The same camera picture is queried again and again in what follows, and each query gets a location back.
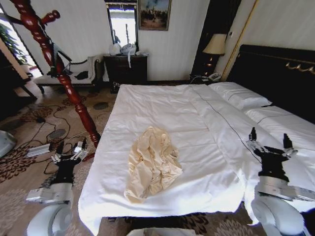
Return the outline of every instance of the potted plant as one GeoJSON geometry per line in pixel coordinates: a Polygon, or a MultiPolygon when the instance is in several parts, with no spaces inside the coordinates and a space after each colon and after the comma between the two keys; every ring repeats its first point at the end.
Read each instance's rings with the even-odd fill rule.
{"type": "Polygon", "coordinates": [[[23,53],[22,50],[18,48],[18,44],[15,39],[10,35],[11,29],[0,23],[0,37],[11,53],[15,56],[18,63],[21,65],[25,73],[30,73],[29,64],[26,60],[27,55],[23,53]]]}

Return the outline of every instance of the wooden coat rack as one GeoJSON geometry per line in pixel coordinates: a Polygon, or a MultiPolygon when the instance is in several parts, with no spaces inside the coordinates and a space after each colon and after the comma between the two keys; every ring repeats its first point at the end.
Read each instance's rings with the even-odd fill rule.
{"type": "Polygon", "coordinates": [[[34,40],[39,43],[43,55],[49,66],[56,67],[59,82],[65,88],[65,92],[69,100],[74,104],[75,111],[79,114],[83,126],[89,133],[90,138],[94,143],[94,146],[97,147],[100,139],[100,134],[97,132],[94,121],[88,113],[86,106],[84,106],[84,104],[82,103],[80,95],[73,88],[70,77],[65,73],[64,63],[62,59],[57,55],[56,61],[54,62],[53,42],[45,32],[45,25],[59,18],[59,12],[53,10],[51,13],[47,13],[46,16],[40,19],[31,6],[31,0],[10,1],[15,5],[16,9],[21,15],[21,20],[14,19],[14,22],[25,26],[25,28],[27,28],[31,32],[34,40]]]}

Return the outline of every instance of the white bag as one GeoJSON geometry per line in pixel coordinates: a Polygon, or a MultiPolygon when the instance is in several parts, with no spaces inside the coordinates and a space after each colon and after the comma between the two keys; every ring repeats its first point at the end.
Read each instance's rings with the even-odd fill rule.
{"type": "Polygon", "coordinates": [[[135,55],[136,53],[136,50],[137,50],[137,47],[136,45],[134,44],[126,44],[122,47],[121,49],[121,52],[123,55],[128,55],[128,63],[129,63],[129,68],[131,68],[131,65],[130,65],[130,55],[135,55]]]}
{"type": "Polygon", "coordinates": [[[109,46],[109,54],[114,56],[114,55],[118,55],[120,54],[120,50],[122,49],[122,47],[120,46],[119,43],[115,43],[113,45],[109,46]]]}

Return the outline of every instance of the framed painting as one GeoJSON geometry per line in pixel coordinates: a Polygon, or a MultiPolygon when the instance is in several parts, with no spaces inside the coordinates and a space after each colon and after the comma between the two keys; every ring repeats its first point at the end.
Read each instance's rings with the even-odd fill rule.
{"type": "Polygon", "coordinates": [[[168,30],[171,0],[139,0],[139,29],[168,30]]]}

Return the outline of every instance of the patterned carpet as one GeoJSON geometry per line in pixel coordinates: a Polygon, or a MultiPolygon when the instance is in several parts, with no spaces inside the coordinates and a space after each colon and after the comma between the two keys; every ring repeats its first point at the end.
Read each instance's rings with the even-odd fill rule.
{"type": "MultiPolygon", "coordinates": [[[[51,153],[27,158],[29,148],[52,143],[56,149],[62,140],[66,143],[64,152],[84,137],[84,127],[62,88],[46,87],[45,94],[32,83],[27,87],[37,96],[35,103],[21,109],[16,115],[0,121],[0,130],[10,132],[18,140],[15,149],[0,159],[0,236],[23,236],[29,221],[43,208],[39,204],[27,204],[25,198],[31,189],[49,186],[55,176],[56,166],[49,159],[51,153]],[[37,123],[43,117],[45,122],[37,123]]],[[[116,96],[108,88],[98,93],[89,93],[88,88],[78,88],[84,104],[102,134],[113,109],[116,96]]],[[[95,151],[88,139],[89,153],[95,151]]],[[[88,236],[89,231],[78,216],[78,199],[93,160],[81,162],[75,169],[73,187],[74,204],[71,226],[67,236],[88,236]]],[[[148,227],[170,227],[194,229],[205,236],[262,236],[261,226],[250,227],[250,219],[241,204],[235,213],[195,213],[185,216],[161,218],[103,218],[100,236],[126,236],[132,229],[148,227]]]]}

